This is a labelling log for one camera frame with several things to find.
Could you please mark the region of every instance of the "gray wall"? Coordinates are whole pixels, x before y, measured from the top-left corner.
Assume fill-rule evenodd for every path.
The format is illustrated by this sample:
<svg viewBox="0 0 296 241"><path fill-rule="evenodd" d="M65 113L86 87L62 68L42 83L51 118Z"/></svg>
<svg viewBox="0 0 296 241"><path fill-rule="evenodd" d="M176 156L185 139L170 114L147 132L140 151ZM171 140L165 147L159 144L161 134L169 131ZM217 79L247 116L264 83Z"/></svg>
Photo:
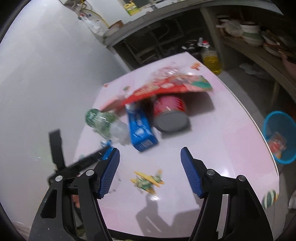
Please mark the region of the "gray wall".
<svg viewBox="0 0 296 241"><path fill-rule="evenodd" d="M102 84L124 74L74 12L32 0L0 44L0 200L30 226L53 172L48 131L62 131L67 164Z"/></svg>

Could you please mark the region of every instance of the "blue plastic bucket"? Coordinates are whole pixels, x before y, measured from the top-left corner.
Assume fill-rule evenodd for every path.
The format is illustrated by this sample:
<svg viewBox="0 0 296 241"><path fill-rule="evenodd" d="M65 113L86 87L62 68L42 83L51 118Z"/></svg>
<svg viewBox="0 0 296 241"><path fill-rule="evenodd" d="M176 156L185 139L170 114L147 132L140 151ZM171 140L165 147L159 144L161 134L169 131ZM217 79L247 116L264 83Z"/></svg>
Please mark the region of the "blue plastic bucket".
<svg viewBox="0 0 296 241"><path fill-rule="evenodd" d="M274 159L281 164L292 163L296 159L296 123L287 113L273 111L266 116L262 133L268 141L275 132L280 133L287 140L287 148L280 159L275 156Z"/></svg>

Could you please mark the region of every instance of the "white tabletop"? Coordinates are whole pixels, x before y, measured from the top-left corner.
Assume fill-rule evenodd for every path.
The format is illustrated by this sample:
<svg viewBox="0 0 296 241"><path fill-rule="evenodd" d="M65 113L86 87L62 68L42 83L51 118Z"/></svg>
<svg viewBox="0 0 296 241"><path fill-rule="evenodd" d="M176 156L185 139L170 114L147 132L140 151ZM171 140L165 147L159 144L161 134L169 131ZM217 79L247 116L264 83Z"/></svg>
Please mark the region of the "white tabletop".
<svg viewBox="0 0 296 241"><path fill-rule="evenodd" d="M149 73L176 63L187 71L202 75L213 87L212 92L190 93L187 102L192 129L175 135L163 135L154 129L159 145L140 153L132 145L114 144L120 150L120 164L110 193L99 200L109 229L150 237L188 237L198 217L202 200L192 193L180 161L180 150L188 147L192 156L220 175L236 178L245 175L261 201L269 190L279 193L279 174L260 130L233 93L203 65L200 70L190 66L198 62L188 53L178 54L128 73L99 93L93 108L99 108L110 96L110 90L120 92L125 85L139 85ZM85 126L74 161L100 148L103 138ZM154 175L163 170L157 196L134 187L130 179L134 171ZM223 199L221 222L223 231L226 197Z"/></svg>

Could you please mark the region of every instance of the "blue box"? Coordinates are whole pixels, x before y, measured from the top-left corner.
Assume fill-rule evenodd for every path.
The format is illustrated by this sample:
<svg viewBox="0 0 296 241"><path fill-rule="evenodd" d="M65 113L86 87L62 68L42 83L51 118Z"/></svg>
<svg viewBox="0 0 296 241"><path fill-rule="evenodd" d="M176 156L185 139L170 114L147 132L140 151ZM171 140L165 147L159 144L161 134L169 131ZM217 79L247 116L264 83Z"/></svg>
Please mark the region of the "blue box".
<svg viewBox="0 0 296 241"><path fill-rule="evenodd" d="M155 144L158 140L151 131L148 119L141 107L126 109L129 121L129 130L132 145L138 151L144 151Z"/></svg>

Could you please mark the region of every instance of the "cartoon airplane sticker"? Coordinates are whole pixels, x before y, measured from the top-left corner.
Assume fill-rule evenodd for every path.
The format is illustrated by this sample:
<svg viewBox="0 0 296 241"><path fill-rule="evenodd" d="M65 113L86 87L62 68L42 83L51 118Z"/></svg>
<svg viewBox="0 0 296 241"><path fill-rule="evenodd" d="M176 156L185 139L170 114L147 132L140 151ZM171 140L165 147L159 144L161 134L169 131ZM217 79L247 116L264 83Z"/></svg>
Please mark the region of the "cartoon airplane sticker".
<svg viewBox="0 0 296 241"><path fill-rule="evenodd" d="M142 172L134 172L137 174L136 179L131 179L135 187L143 189L152 195L156 195L153 185L160 188L160 184L164 184L161 180L162 170L158 170L155 176L149 176Z"/></svg>

